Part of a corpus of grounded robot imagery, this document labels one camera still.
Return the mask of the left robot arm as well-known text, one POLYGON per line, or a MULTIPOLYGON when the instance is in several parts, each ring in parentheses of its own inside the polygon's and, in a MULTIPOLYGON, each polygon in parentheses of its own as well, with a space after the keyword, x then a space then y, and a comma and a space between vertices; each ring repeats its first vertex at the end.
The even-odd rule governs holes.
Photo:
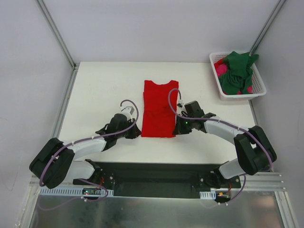
POLYGON ((40 180, 40 186, 53 189, 60 185, 77 159, 114 147, 118 139, 135 139, 141 131, 138 118, 127 114, 115 114, 110 123, 95 132, 97 135, 68 144, 51 138, 29 165, 29 170, 40 180))

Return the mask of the red t-shirt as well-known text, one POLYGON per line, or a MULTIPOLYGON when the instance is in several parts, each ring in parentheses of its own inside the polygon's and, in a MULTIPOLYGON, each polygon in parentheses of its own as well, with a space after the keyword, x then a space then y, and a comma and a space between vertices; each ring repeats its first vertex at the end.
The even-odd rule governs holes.
POLYGON ((161 85, 151 80, 145 80, 142 137, 175 137, 173 131, 176 125, 176 117, 171 108, 177 109, 178 92, 172 91, 172 89, 178 87, 179 82, 174 80, 161 85))

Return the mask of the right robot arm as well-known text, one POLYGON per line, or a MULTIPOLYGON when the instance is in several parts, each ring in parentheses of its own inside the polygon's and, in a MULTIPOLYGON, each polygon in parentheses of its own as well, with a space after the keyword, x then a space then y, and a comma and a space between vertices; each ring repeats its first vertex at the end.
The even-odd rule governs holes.
POLYGON ((277 160, 277 154, 260 126, 239 127, 220 119, 213 113, 204 113, 197 101, 187 104, 178 102, 180 114, 176 116, 174 135, 189 134, 196 129, 226 140, 235 146, 237 157, 203 177, 205 185, 223 188, 240 175, 255 175, 269 171, 277 160))

